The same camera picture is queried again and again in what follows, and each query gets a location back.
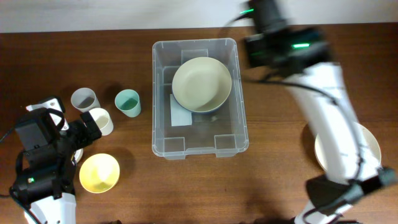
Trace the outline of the cream cup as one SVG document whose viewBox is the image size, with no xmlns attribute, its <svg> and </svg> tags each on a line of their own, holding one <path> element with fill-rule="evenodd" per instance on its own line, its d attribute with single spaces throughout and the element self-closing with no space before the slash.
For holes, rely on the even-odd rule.
<svg viewBox="0 0 398 224">
<path fill-rule="evenodd" d="M 102 108 L 93 108 L 89 110 L 103 136 L 110 135 L 113 132 L 114 124 L 109 113 Z"/>
</svg>

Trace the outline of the mint green cup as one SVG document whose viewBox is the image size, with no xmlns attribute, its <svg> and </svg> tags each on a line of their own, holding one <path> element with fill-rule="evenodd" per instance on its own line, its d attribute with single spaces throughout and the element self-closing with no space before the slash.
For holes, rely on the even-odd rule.
<svg viewBox="0 0 398 224">
<path fill-rule="evenodd" d="M 134 90 L 126 89 L 120 91 L 116 95 L 114 103 L 118 110 L 130 118 L 135 118 L 141 113 L 140 98 Z"/>
</svg>

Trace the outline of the cream bowl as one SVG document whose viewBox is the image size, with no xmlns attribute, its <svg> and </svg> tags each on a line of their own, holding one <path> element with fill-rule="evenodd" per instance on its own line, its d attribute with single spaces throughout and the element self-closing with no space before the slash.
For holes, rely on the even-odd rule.
<svg viewBox="0 0 398 224">
<path fill-rule="evenodd" d="M 181 65 L 172 80 L 173 90 L 231 90 L 232 78 L 227 67 L 211 57 L 197 57 Z"/>
<path fill-rule="evenodd" d="M 379 146 L 377 139 L 362 124 L 357 123 L 357 126 L 360 128 L 360 130 L 362 130 L 363 136 L 371 150 L 371 153 L 377 159 L 379 165 L 381 165 L 381 159 L 382 159 L 381 148 Z M 326 172 L 328 170 L 328 168 L 326 165 L 326 159 L 325 159 L 325 156 L 323 153 L 323 147 L 322 147 L 322 143 L 321 143 L 319 135 L 317 135 L 315 138 L 314 146 L 315 146 L 314 151 L 315 151 L 315 156 L 317 158 L 317 161 L 318 161 L 319 165 L 321 166 L 321 168 Z"/>
</svg>

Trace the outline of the dark blue bowl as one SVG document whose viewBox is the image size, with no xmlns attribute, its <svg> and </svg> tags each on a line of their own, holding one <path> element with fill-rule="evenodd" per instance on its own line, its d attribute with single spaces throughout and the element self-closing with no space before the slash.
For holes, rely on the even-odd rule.
<svg viewBox="0 0 398 224">
<path fill-rule="evenodd" d="M 177 103 L 193 113 L 211 113 L 228 100 L 231 90 L 173 90 Z"/>
</svg>

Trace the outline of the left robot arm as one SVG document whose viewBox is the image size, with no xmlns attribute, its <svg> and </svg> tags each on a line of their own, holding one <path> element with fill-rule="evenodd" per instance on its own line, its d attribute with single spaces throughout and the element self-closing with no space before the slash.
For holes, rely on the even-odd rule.
<svg viewBox="0 0 398 224">
<path fill-rule="evenodd" d="M 89 112 L 67 130 L 63 130 L 63 117 L 61 111 L 39 108 L 15 125 L 23 150 L 16 159 L 16 180 L 9 193 L 29 223 L 76 222 L 75 153 L 102 133 Z"/>
</svg>

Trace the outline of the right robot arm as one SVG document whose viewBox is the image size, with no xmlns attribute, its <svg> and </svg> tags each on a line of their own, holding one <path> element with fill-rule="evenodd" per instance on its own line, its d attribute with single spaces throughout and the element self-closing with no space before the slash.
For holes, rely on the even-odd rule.
<svg viewBox="0 0 398 224">
<path fill-rule="evenodd" d="M 380 165 L 359 128 L 321 30 L 291 28 L 275 1 L 249 1 L 241 15 L 256 32 L 244 40 L 250 66 L 272 69 L 261 82 L 290 91 L 323 148 L 326 171 L 306 181 L 309 201 L 294 223 L 336 223 L 363 197 L 396 184 L 395 170 Z"/>
</svg>

